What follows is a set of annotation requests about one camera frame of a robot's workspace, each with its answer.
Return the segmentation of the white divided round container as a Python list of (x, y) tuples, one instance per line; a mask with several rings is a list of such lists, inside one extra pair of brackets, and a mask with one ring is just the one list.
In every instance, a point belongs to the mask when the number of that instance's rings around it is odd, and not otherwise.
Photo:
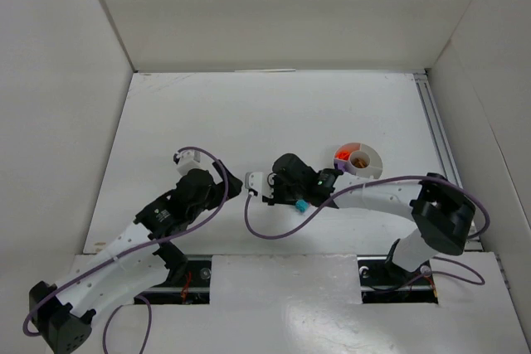
[(334, 154), (334, 167), (354, 176), (378, 179), (383, 165), (379, 153), (364, 143), (346, 143)]

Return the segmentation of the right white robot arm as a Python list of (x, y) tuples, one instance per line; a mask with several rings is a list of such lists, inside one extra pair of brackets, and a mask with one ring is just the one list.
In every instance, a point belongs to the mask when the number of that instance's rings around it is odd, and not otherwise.
[(315, 171), (293, 153), (278, 158), (253, 190), (271, 206), (302, 200), (315, 207), (377, 211), (414, 223), (413, 232), (395, 240), (387, 253), (383, 269), (394, 279), (409, 277), (438, 254), (462, 255), (476, 210), (459, 187), (436, 173), (379, 181), (335, 168)]

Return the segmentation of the purple lego block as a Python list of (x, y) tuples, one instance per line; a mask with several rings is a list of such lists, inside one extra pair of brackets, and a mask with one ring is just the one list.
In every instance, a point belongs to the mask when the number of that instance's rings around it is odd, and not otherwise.
[(340, 162), (339, 160), (335, 160), (334, 161), (334, 167), (337, 169), (337, 170), (340, 170), (340, 171), (345, 171), (345, 166), (344, 166), (344, 163), (343, 162)]

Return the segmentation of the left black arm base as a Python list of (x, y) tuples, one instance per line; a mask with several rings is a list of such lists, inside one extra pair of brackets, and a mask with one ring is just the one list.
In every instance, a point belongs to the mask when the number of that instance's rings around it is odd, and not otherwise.
[(142, 292), (151, 304), (205, 305), (210, 303), (212, 257), (190, 256), (184, 274), (177, 281), (169, 279)]

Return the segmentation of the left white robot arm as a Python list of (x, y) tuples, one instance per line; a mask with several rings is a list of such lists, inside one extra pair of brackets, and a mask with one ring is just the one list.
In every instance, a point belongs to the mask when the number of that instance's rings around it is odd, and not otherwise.
[(53, 284), (41, 281), (32, 287), (31, 322), (54, 353), (72, 353), (107, 313), (146, 289), (182, 278), (188, 258), (170, 236), (241, 193), (240, 179), (222, 162), (212, 165), (220, 182), (190, 162), (175, 188), (145, 206), (85, 267)]

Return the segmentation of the orange round lego piece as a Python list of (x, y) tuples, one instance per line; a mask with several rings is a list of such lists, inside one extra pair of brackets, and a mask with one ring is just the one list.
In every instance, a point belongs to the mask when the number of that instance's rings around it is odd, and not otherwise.
[(348, 162), (350, 159), (350, 155), (353, 152), (356, 152), (360, 149), (359, 143), (347, 143), (341, 146), (335, 153), (334, 158)]

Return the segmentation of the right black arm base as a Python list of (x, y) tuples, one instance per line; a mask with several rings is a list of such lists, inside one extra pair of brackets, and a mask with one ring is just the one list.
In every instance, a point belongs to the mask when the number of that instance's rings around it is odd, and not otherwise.
[(430, 275), (394, 269), (382, 256), (358, 258), (363, 304), (438, 303)]

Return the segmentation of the brown lego brick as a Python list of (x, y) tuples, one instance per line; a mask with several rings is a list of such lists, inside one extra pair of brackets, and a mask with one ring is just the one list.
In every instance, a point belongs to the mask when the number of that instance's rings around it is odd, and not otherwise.
[(351, 163), (355, 168), (364, 169), (370, 164), (370, 159), (364, 154), (357, 154), (355, 158), (351, 159)]

